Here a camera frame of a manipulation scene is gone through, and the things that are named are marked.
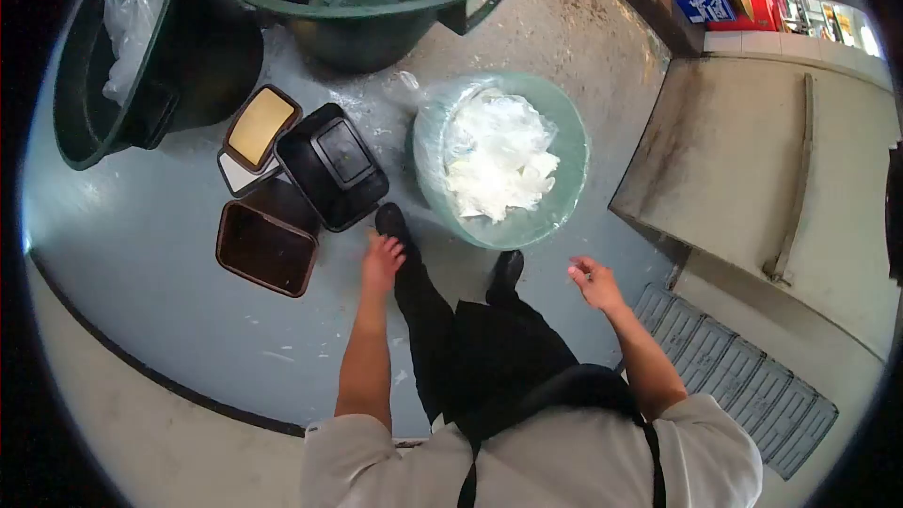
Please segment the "black bin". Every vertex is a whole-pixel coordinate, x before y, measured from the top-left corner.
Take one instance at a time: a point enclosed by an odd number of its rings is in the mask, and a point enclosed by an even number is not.
[[[280,135],[274,153],[327,230],[349,229],[389,192],[386,173],[337,104]]]

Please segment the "brown trash bin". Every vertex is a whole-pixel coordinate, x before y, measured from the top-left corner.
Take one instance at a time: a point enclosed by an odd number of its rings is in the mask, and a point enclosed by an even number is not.
[[[262,287],[297,299],[317,258],[320,221],[298,189],[277,177],[223,206],[217,261]]]

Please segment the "apron strap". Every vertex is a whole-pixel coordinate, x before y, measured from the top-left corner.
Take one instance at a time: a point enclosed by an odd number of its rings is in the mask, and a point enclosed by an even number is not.
[[[473,508],[473,502],[477,501],[477,454],[480,453],[480,443],[471,443],[470,451],[473,453],[473,460],[470,461],[470,470],[458,492],[458,508]]]
[[[667,505],[665,498],[665,473],[662,472],[662,460],[659,455],[658,433],[653,428],[652,422],[643,425],[643,433],[646,434],[646,442],[649,444],[649,451],[652,453],[652,508],[665,508]],[[476,470],[474,470],[474,480],[476,480]],[[476,495],[476,486],[474,486],[474,495]]]

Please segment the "red box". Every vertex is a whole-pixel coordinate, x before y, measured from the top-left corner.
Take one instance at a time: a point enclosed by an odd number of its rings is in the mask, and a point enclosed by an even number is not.
[[[773,0],[750,0],[752,2],[752,16],[749,19],[745,15],[737,11],[737,19],[733,22],[707,22],[706,28],[712,31],[730,31],[730,30],[750,30],[777,32],[777,25],[771,15]]]

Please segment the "yellow lid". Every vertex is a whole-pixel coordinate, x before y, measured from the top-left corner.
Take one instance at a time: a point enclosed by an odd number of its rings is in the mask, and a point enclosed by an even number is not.
[[[229,137],[229,145],[252,165],[259,165],[273,137],[293,112],[294,107],[271,89],[260,89],[238,117]]]

